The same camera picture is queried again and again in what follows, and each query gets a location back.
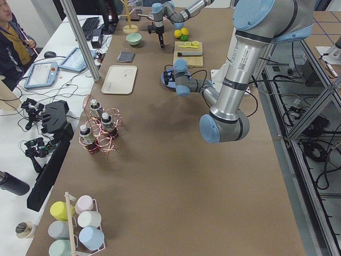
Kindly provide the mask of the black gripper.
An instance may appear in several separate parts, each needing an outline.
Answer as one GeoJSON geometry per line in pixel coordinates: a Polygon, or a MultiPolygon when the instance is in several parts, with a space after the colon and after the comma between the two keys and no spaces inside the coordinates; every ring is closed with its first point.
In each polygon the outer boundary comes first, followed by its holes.
{"type": "Polygon", "coordinates": [[[149,34],[152,34],[152,33],[158,34],[160,47],[163,49],[165,47],[164,38],[163,38],[164,26],[156,27],[155,25],[148,25],[147,30],[149,34]]]}
{"type": "Polygon", "coordinates": [[[163,71],[163,84],[164,85],[175,85],[174,70],[166,69],[163,71]]]}

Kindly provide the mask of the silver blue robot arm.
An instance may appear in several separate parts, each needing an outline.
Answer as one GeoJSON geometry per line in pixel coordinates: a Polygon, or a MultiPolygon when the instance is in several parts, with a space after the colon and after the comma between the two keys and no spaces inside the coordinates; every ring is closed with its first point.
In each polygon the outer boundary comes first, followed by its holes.
{"type": "Polygon", "coordinates": [[[314,7],[314,1],[239,1],[233,14],[237,43],[233,56],[226,61],[228,67],[219,92],[207,79],[190,78],[185,59],[174,62],[177,95],[198,92],[210,107],[199,122],[205,141],[238,141],[248,134],[249,120],[239,106],[263,48],[309,37],[314,7]]]}
{"type": "Polygon", "coordinates": [[[172,1],[164,4],[154,3],[152,5],[152,22],[156,34],[158,35],[160,47],[164,48],[164,18],[168,19],[176,28],[182,28],[184,23],[190,18],[195,17],[203,8],[214,3],[214,0],[200,0],[183,9],[180,12],[175,11],[175,5],[172,1]]]}

